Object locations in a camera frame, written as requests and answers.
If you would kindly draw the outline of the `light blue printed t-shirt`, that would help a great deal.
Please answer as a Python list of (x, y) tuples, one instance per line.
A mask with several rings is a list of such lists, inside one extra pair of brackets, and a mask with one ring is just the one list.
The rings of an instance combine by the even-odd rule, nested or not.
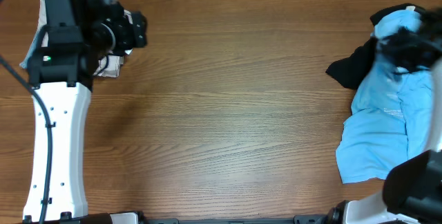
[(432, 77), (395, 67), (378, 50), (359, 84), (336, 162), (343, 183), (385, 179), (423, 152), (432, 114)]

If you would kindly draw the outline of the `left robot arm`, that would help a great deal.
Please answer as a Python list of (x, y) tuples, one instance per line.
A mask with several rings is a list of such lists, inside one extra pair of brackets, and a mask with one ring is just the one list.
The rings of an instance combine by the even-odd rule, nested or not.
[(97, 73), (109, 56), (147, 44), (147, 21), (118, 0), (41, 0), (24, 66), (35, 92), (35, 146), (24, 223), (144, 223), (138, 211), (90, 214), (84, 128)]

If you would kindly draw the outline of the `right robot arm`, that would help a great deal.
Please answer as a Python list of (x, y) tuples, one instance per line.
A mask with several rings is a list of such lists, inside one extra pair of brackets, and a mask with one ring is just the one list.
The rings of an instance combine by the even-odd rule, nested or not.
[(383, 188), (317, 223), (441, 222), (441, 10), (405, 3), (371, 16), (369, 40), (327, 74), (355, 90), (336, 162), (345, 184)]

